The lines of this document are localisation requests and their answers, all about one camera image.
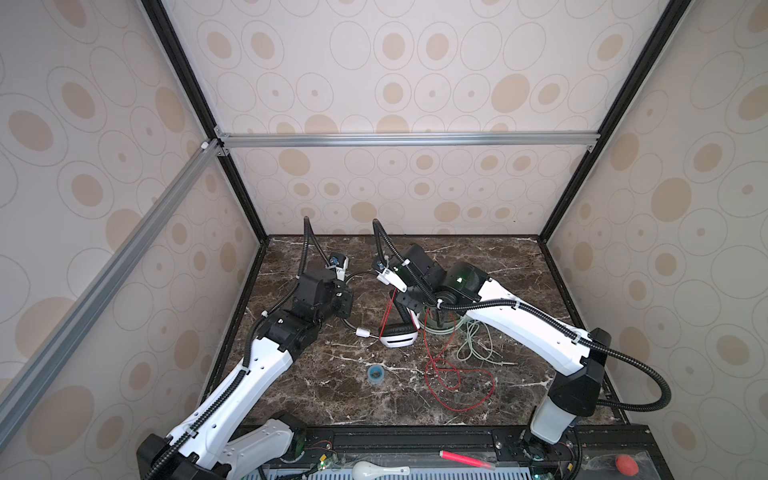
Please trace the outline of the horizontal aluminium rail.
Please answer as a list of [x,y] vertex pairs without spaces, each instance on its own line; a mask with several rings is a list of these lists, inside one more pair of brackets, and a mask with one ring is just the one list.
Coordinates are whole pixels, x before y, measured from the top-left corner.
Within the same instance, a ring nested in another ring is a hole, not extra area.
[[346,133],[346,134],[224,134],[227,148],[363,148],[455,147],[517,145],[594,145],[600,135],[591,131]]

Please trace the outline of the small blue tape roll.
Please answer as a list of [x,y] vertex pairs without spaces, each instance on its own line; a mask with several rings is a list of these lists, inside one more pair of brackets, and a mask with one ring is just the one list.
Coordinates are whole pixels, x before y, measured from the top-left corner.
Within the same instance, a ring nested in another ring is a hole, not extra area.
[[371,365],[367,370],[367,379],[373,385],[381,384],[385,379],[385,369],[382,365]]

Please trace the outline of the left diagonal aluminium rail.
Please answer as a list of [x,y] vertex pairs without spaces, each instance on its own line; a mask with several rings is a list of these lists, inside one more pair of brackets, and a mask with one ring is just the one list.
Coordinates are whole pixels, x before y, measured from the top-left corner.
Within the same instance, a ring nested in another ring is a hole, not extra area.
[[62,321],[27,362],[1,399],[1,447],[5,449],[124,284],[161,229],[178,209],[222,142],[211,138],[195,152],[173,182],[131,231]]

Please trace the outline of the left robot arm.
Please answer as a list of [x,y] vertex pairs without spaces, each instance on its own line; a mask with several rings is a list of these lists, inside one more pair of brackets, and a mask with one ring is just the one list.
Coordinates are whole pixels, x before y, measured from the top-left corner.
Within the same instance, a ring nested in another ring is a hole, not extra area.
[[322,253],[322,266],[311,267],[309,249],[318,245],[306,222],[292,289],[251,327],[242,360],[214,392],[166,437],[151,434],[141,443],[141,478],[241,479],[271,460],[304,457],[306,428],[289,414],[270,418],[248,434],[235,432],[268,388],[318,338],[325,322],[351,314],[347,259]]

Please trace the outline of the red ball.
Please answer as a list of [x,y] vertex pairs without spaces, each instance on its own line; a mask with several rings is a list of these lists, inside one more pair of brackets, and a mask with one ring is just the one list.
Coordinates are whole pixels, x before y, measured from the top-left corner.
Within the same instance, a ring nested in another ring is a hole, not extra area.
[[626,477],[634,477],[639,473],[639,465],[630,455],[621,454],[615,459],[617,471]]

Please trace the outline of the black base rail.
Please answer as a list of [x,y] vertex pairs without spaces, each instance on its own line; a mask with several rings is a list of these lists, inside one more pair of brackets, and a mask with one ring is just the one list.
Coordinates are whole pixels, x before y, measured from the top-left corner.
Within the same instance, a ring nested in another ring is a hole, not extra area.
[[646,426],[577,425],[549,445],[536,440],[524,426],[322,426],[305,430],[303,449],[291,447],[286,456],[269,461],[304,466],[322,455],[351,459],[353,455],[420,454],[436,457],[446,450],[477,454],[487,462],[554,464],[582,461],[587,465],[603,455],[660,458],[658,445]]

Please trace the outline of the white plastic spoon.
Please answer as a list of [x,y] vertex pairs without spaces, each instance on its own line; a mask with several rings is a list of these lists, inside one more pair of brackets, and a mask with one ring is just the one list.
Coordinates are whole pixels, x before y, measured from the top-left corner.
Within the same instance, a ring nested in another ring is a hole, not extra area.
[[358,461],[352,467],[353,480],[375,480],[385,476],[409,476],[409,466],[386,467],[368,461]]

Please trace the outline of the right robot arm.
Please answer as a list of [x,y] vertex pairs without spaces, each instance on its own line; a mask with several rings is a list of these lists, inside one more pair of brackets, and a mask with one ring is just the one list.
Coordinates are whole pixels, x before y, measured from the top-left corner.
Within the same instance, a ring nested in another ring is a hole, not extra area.
[[[453,312],[524,345],[557,373],[528,424],[530,435],[538,441],[558,443],[577,419],[593,415],[599,407],[655,412],[671,402],[672,391],[664,377],[644,362],[612,349],[606,331],[586,331],[557,320],[470,263],[458,261],[444,269],[417,244],[401,252],[379,220],[373,220],[372,227],[377,250],[373,268],[378,280],[392,287],[393,305],[412,329],[395,336],[383,330],[382,342],[401,346],[414,339],[429,320],[437,321],[441,314]],[[601,398],[609,358],[645,374],[658,386],[658,399],[633,404]]]

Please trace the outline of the pink marker pen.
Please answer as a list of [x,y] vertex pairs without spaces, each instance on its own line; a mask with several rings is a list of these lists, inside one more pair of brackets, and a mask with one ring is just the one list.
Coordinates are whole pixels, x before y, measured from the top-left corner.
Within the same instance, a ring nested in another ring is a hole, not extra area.
[[451,462],[459,463],[462,465],[466,465],[473,468],[481,468],[486,470],[494,470],[495,466],[487,461],[483,461],[477,458],[469,457],[466,455],[461,455],[445,450],[441,450],[439,452],[439,456],[444,459]]

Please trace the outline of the white black headphones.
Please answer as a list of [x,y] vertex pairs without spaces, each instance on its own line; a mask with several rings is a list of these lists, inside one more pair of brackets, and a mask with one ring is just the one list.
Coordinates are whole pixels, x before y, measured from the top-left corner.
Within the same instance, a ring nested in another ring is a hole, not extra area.
[[[349,284],[353,279],[363,276],[375,276],[376,271],[362,271],[349,275],[344,281]],[[413,345],[421,330],[419,314],[408,306],[406,292],[400,292],[393,286],[389,293],[388,304],[382,316],[376,337],[387,348],[401,348]]]

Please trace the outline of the mint green headphones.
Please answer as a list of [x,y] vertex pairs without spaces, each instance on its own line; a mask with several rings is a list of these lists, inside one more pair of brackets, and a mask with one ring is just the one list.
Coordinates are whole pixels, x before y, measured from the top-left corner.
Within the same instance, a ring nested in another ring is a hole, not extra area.
[[437,310],[424,309],[420,322],[428,334],[446,336],[461,328],[467,322],[467,318],[455,312],[440,313]]

